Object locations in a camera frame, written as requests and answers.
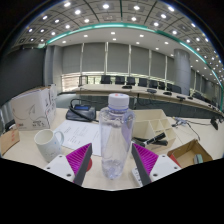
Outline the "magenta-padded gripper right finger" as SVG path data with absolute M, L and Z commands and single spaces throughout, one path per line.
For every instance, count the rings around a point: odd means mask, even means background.
M 167 155 L 157 155 L 135 143 L 132 144 L 132 155 L 143 186 L 181 169 L 181 167 Z

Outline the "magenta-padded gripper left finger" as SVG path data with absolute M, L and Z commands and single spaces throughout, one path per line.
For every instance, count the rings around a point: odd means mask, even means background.
M 92 155 L 92 144 L 86 144 L 68 155 L 58 155 L 45 170 L 81 186 Z

